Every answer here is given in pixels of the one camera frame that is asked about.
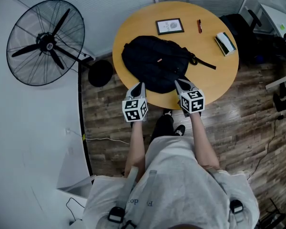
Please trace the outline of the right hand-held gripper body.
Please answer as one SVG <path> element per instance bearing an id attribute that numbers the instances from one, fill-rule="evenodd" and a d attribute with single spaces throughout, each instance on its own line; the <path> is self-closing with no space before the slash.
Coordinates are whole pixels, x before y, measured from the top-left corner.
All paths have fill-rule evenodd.
<path id="1" fill-rule="evenodd" d="M 185 92 L 178 92 L 178 105 L 185 117 L 192 113 L 201 113 L 204 110 L 204 93 L 202 90 L 195 88 Z"/>

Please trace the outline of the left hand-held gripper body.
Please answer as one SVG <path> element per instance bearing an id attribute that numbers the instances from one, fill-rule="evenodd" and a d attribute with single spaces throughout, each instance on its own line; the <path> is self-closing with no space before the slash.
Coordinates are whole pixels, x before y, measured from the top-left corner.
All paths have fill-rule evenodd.
<path id="1" fill-rule="evenodd" d="M 126 122 L 146 121 L 148 112 L 146 97 L 131 98 L 127 96 L 122 101 L 122 111 Z"/>

